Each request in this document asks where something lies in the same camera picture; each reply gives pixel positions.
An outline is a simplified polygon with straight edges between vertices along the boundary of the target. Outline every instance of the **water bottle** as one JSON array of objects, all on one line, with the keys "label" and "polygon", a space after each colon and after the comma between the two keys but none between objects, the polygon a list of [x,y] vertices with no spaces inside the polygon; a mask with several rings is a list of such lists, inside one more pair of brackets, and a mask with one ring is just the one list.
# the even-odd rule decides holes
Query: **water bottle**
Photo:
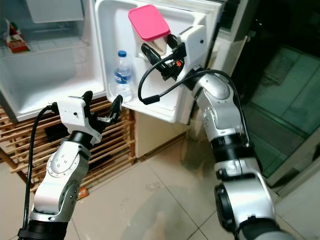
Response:
[{"label": "water bottle", "polygon": [[114,71],[116,95],[121,95],[124,102],[132,99],[130,88],[131,81],[131,63],[127,57],[126,51],[118,51],[118,63]]}]

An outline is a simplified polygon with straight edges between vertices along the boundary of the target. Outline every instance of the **refrigerator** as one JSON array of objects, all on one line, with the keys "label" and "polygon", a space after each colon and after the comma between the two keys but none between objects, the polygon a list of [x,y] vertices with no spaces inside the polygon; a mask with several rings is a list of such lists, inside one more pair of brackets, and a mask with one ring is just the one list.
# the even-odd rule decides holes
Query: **refrigerator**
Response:
[{"label": "refrigerator", "polygon": [[[204,25],[206,42],[212,40],[222,3],[207,0],[4,0],[1,1],[1,34],[5,19],[14,22],[29,47],[11,53],[0,44],[1,105],[14,121],[35,117],[48,103],[66,96],[116,97],[114,71],[117,53],[125,50],[132,64],[133,99],[124,107],[170,123],[189,121],[193,98],[178,87],[160,102],[144,105],[137,98],[137,85],[150,63],[137,55],[128,12],[153,4],[170,31],[178,35],[193,25]],[[145,81],[142,96],[161,93],[172,86],[154,71]]]}]

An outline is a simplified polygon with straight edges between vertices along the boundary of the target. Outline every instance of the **pink lid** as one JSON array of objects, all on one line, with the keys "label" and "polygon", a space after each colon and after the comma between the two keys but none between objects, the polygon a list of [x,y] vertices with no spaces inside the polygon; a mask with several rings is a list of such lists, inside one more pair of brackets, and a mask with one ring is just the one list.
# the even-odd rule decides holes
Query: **pink lid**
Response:
[{"label": "pink lid", "polygon": [[171,33],[164,17],[151,4],[131,9],[128,17],[135,32],[145,42],[165,37]]}]

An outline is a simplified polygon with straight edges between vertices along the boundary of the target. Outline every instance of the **refrigerator shelf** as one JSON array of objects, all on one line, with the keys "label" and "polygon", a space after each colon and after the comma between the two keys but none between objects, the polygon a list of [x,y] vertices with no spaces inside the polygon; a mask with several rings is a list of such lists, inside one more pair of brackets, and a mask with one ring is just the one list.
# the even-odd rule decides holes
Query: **refrigerator shelf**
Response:
[{"label": "refrigerator shelf", "polygon": [[65,49],[84,48],[88,46],[80,37],[66,37],[52,40],[30,41],[27,43],[30,51],[12,53],[8,47],[0,47],[0,58],[20,57],[26,54],[60,51]]}]

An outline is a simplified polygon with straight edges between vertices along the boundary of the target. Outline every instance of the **pink container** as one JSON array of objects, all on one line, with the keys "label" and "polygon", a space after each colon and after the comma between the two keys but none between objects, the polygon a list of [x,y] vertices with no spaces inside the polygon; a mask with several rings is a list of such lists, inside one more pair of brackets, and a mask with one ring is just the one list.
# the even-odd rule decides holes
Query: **pink container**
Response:
[{"label": "pink container", "polygon": [[137,7],[129,11],[128,17],[135,32],[138,55],[142,54],[142,43],[164,55],[167,51],[167,36],[171,32],[158,9],[151,4]]}]

